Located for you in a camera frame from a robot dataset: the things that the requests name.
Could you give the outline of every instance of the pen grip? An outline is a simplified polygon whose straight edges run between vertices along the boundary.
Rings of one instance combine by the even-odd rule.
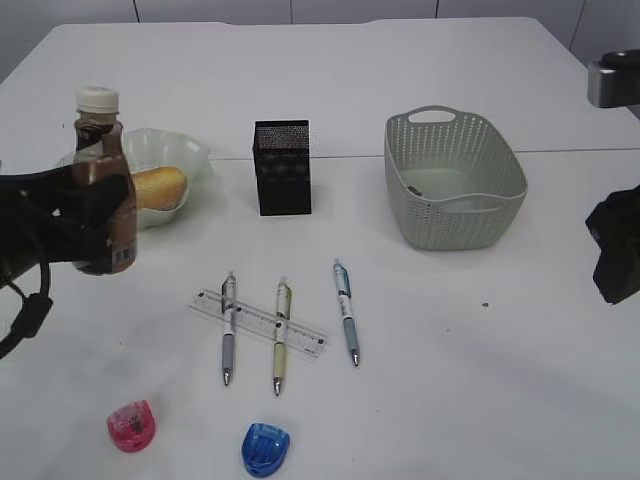
[[[234,335],[227,333],[222,337],[222,368],[233,369],[233,355],[235,349]]]
[[[284,343],[276,343],[273,346],[273,376],[284,378],[287,365],[287,347]]]
[[[352,317],[347,317],[342,322],[344,326],[344,336],[347,338],[347,348],[349,350],[359,350],[358,334],[356,333],[356,322]]]

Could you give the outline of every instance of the blue pencil sharpener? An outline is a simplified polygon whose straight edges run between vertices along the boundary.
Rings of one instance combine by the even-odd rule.
[[[242,459],[247,472],[253,477],[268,477],[284,460],[289,449],[289,434],[284,430],[254,423],[242,442]]]

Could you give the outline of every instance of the white wall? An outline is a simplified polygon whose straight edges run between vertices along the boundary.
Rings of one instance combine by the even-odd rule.
[[[363,23],[434,18],[437,0],[292,0],[293,23]]]
[[[584,0],[440,0],[438,18],[532,17],[569,48],[583,5]]]
[[[639,0],[587,0],[571,52],[587,65],[604,53],[640,48]],[[631,107],[640,117],[640,106]]]
[[[291,23],[290,0],[137,0],[141,22]]]
[[[0,82],[53,27],[63,23],[135,21],[131,0],[2,0]]]

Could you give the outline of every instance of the ballpoint pen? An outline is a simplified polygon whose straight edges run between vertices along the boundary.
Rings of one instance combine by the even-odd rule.
[[[333,264],[333,274],[336,277],[338,301],[340,302],[340,314],[342,315],[344,335],[347,339],[347,348],[351,354],[353,364],[357,367],[360,364],[360,345],[358,345],[356,322],[353,320],[353,309],[351,308],[351,285],[349,285],[349,274],[347,273],[347,269],[342,266],[340,260],[337,258]]]
[[[222,337],[222,380],[226,386],[231,382],[233,376],[233,358],[235,350],[236,334],[236,305],[237,284],[233,272],[222,284],[222,315],[224,316],[224,337]]]
[[[276,300],[275,344],[273,345],[273,391],[276,397],[280,396],[284,384],[284,375],[287,365],[287,323],[291,318],[291,288],[287,285],[286,278],[282,278],[278,284],[278,296]]]

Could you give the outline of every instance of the white bottle cap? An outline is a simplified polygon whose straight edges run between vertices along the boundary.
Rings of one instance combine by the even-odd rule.
[[[118,92],[109,88],[84,87],[76,92],[79,112],[118,113]]]

